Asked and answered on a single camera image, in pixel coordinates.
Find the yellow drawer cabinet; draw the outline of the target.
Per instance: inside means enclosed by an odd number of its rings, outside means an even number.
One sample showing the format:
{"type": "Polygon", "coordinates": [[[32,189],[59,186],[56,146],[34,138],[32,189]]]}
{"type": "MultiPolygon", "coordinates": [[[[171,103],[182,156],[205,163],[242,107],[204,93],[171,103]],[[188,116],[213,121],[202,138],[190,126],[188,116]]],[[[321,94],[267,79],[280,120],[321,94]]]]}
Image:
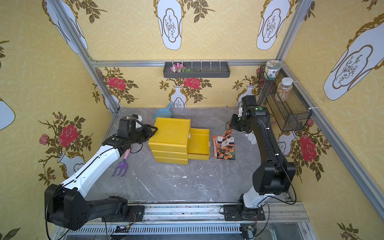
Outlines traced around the yellow drawer cabinet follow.
{"type": "Polygon", "coordinates": [[[188,144],[191,121],[188,119],[157,118],[157,132],[149,147],[157,163],[188,165],[188,144]]]}

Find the yellow drawer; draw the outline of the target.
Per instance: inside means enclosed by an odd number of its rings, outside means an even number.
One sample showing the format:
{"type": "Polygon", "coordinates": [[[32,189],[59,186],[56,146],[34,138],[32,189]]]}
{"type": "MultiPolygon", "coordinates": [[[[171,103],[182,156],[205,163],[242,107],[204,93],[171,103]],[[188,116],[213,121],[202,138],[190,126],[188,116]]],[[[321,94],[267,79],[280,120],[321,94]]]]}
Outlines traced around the yellow drawer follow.
{"type": "Polygon", "coordinates": [[[188,141],[188,159],[208,161],[210,158],[210,130],[191,128],[188,141]]]}

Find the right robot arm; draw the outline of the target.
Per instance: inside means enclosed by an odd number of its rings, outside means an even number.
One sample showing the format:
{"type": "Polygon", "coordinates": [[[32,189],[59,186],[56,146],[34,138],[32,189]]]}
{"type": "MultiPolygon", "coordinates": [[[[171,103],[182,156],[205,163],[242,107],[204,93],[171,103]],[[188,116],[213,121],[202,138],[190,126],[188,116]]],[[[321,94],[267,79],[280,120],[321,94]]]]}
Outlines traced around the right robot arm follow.
{"type": "Polygon", "coordinates": [[[267,199],[276,199],[289,191],[297,167],[283,155],[272,130],[268,109],[252,105],[244,105],[241,109],[240,115],[232,116],[230,127],[256,137],[261,165],[253,173],[253,186],[243,194],[242,202],[246,209],[257,209],[267,199]]]}

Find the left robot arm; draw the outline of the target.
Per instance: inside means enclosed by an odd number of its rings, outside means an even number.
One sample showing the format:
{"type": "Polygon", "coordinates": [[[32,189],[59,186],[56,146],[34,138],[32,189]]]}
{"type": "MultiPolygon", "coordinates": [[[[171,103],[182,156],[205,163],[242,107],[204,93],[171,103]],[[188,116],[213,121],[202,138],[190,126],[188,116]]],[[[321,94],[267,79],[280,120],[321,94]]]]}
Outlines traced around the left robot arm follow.
{"type": "Polygon", "coordinates": [[[84,166],[60,185],[52,184],[45,190],[45,223],[75,231],[98,218],[127,221],[131,212],[125,198],[87,201],[86,196],[112,163],[129,155],[133,144],[143,144],[157,131],[157,127],[137,119],[124,120],[118,132],[108,137],[84,166]]]}

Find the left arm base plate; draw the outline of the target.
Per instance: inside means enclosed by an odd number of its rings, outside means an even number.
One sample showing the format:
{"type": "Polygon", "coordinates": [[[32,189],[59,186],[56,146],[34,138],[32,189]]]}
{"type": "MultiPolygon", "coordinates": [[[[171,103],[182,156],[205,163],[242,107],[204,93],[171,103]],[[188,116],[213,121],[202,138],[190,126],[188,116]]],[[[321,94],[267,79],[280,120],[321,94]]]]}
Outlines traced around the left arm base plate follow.
{"type": "Polygon", "coordinates": [[[123,215],[120,218],[120,222],[141,222],[143,220],[144,213],[145,206],[143,205],[127,206],[123,209],[123,215]]]}

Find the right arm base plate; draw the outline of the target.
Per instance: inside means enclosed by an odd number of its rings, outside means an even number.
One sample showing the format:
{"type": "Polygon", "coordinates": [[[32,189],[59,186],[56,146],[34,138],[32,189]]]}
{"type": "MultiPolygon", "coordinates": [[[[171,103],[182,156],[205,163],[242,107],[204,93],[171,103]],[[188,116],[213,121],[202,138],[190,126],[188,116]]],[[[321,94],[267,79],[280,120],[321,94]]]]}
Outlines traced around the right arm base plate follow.
{"type": "Polygon", "coordinates": [[[248,209],[238,205],[224,205],[221,211],[224,220],[233,221],[264,221],[266,219],[262,208],[248,209]]]}

